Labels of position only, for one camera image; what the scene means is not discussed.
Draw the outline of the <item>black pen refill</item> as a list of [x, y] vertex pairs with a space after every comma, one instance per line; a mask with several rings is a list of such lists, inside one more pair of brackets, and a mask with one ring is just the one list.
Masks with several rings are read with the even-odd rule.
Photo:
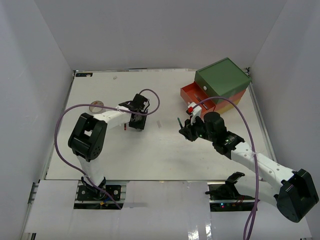
[[[196, 95], [195, 93], [194, 93], [193, 95], [194, 95], [194, 97], [195, 97], [199, 102], [202, 101], [198, 95]], [[206, 110], [208, 110], [208, 107], [204, 104], [204, 102], [201, 103], [201, 105], [202, 105]]]

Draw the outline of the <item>large clear tape roll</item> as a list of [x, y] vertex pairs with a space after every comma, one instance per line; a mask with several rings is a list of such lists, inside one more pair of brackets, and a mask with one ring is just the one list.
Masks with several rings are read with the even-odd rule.
[[91, 103], [91, 106], [89, 106], [89, 111], [93, 114], [103, 113], [105, 111], [104, 103], [100, 100], [96, 100]]

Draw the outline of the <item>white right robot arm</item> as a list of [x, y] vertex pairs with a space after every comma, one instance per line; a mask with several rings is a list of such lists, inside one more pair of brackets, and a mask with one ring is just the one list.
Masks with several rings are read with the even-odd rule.
[[259, 184], [259, 200], [275, 206], [288, 220], [298, 223], [319, 202], [311, 174], [280, 165], [262, 153], [255, 153], [239, 135], [228, 131], [217, 112], [200, 118], [193, 107], [187, 109], [189, 118], [179, 133], [194, 142], [198, 138], [212, 143], [222, 156], [239, 163], [265, 180]]

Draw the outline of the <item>green drawer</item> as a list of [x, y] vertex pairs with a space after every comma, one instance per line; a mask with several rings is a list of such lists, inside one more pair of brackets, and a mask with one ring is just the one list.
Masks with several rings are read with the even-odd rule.
[[208, 97], [219, 96], [217, 91], [214, 90], [214, 75], [212, 73], [196, 71], [194, 81]]

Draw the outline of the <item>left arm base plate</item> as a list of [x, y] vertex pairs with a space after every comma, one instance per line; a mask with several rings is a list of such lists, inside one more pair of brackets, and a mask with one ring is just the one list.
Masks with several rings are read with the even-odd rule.
[[107, 184], [104, 190], [117, 202], [119, 208], [111, 198], [103, 192], [89, 190], [79, 184], [73, 208], [76, 210], [120, 210], [126, 197], [126, 187], [120, 184]]

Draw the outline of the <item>green pen refill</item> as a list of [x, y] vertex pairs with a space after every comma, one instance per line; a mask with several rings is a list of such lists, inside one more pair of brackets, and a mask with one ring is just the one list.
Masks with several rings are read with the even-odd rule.
[[182, 125], [182, 122], [181, 122], [181, 120], [180, 120], [179, 117], [177, 117], [177, 121], [178, 121], [178, 124], [179, 124], [180, 129], [182, 129], [182, 128], [183, 128], [183, 125]]

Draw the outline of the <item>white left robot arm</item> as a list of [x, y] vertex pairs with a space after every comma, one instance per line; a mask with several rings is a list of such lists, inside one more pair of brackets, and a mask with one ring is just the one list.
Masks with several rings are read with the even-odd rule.
[[94, 199], [99, 200], [106, 193], [106, 187], [102, 184], [105, 176], [100, 170], [99, 155], [103, 150], [107, 131], [122, 124], [143, 130], [149, 106], [149, 100], [137, 93], [132, 101], [120, 103], [115, 110], [80, 115], [69, 137], [68, 146], [80, 162], [84, 171], [83, 179], [90, 185], [88, 193]]

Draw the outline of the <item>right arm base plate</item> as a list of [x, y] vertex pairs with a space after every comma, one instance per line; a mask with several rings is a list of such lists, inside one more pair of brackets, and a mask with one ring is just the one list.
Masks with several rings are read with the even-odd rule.
[[225, 182], [209, 182], [205, 194], [209, 198], [211, 212], [250, 212], [254, 207], [255, 199], [241, 195]]

